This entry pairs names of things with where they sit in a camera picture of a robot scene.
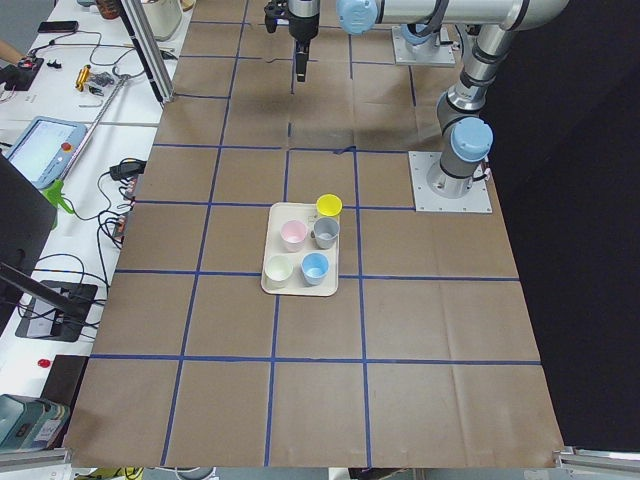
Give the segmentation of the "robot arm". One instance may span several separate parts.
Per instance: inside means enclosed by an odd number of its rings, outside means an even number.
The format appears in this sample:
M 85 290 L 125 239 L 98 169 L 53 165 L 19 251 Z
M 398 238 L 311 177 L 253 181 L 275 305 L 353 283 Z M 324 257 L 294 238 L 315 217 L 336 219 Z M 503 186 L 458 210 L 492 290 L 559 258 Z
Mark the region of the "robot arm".
M 566 7 L 564 1 L 339 1 L 341 28 L 362 35 L 377 24 L 400 24 L 412 40 L 433 36 L 444 24 L 477 25 L 467 41 L 458 81 L 437 103 L 444 148 L 426 175 L 428 188 L 446 199 L 466 196 L 479 177 L 476 168 L 486 160 L 493 143 L 490 126 L 480 119 L 486 92 L 509 53 L 515 34 L 542 26 Z
M 442 33 L 446 31 L 443 26 L 436 29 L 427 24 L 401 24 L 400 28 L 404 40 L 411 46 L 429 44 L 439 48 L 452 44 L 450 40 L 442 39 Z

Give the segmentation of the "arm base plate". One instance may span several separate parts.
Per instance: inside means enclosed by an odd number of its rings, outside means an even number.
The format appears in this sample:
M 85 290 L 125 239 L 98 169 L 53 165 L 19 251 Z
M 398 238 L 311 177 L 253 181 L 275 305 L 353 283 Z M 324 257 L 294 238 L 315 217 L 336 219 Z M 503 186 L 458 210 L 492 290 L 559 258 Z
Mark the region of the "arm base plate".
M 453 68 L 456 60 L 453 41 L 445 27 L 424 39 L 410 34 L 405 25 L 392 28 L 395 63 L 397 65 Z
M 440 152 L 409 151 L 415 210 L 430 213 L 491 214 L 487 180 L 480 166 L 466 179 L 448 176 Z

